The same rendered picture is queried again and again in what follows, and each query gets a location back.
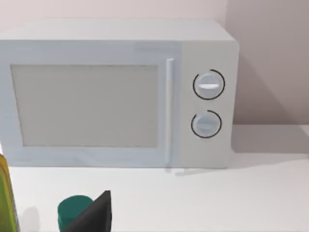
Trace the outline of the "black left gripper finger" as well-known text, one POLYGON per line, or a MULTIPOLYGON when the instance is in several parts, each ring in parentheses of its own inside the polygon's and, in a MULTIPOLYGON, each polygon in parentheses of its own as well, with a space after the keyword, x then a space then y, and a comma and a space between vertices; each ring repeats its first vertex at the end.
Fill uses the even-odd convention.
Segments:
POLYGON ((104 191, 63 232, 111 232, 112 195, 104 191))

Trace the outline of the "dark green bottle cap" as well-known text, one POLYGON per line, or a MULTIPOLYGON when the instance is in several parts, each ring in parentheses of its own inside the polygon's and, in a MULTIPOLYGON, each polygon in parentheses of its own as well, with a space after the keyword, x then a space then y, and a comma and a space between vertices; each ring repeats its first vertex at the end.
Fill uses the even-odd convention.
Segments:
POLYGON ((93 200, 84 195, 74 195, 65 198, 57 207, 58 228, 60 232, 69 225, 76 217, 78 217, 93 200))

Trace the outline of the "yellow green bottle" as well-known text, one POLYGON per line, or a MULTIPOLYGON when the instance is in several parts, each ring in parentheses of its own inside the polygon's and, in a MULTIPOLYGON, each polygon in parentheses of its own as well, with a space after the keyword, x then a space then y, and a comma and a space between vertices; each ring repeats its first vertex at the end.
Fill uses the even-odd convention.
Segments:
POLYGON ((0 232, 20 232, 8 163, 0 153, 0 232))

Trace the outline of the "pale microwave door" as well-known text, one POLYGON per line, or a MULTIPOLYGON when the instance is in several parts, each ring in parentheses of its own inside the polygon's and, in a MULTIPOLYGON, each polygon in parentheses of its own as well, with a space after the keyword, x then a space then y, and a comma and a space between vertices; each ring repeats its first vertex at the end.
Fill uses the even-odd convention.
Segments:
POLYGON ((175 42, 1 40, 0 144, 15 167, 166 167, 181 48, 175 42))

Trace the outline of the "small pale microwave knob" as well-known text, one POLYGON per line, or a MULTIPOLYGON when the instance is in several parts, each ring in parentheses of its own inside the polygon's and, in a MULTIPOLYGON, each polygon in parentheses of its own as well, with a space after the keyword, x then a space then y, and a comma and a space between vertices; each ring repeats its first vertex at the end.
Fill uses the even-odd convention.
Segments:
POLYGON ((222 128, 222 119, 218 113, 207 110, 195 114, 191 120, 191 130, 199 138, 209 139, 216 136, 222 128))

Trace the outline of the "large pale microwave knob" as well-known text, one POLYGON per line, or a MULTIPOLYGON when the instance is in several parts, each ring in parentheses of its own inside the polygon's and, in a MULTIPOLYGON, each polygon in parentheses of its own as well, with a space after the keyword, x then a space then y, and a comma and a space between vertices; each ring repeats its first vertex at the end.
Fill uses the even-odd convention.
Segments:
POLYGON ((209 70, 197 74, 193 80, 193 91, 203 100, 214 100, 218 98, 225 89, 225 79, 217 70, 209 70))

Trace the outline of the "pale microwave oven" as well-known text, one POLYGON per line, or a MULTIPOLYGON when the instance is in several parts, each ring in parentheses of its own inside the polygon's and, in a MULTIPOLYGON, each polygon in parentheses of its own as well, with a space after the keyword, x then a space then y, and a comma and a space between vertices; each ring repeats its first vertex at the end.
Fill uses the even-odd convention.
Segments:
POLYGON ((1 40, 166 41, 181 48, 177 87, 177 134, 169 168, 225 168, 232 154, 239 44, 218 23, 209 19, 176 18, 66 18, 30 22, 0 33, 1 40), (219 71, 223 93, 214 100, 200 99, 193 91, 197 74, 219 71), (222 119, 220 132, 209 139, 191 130, 195 114, 215 111, 222 119))

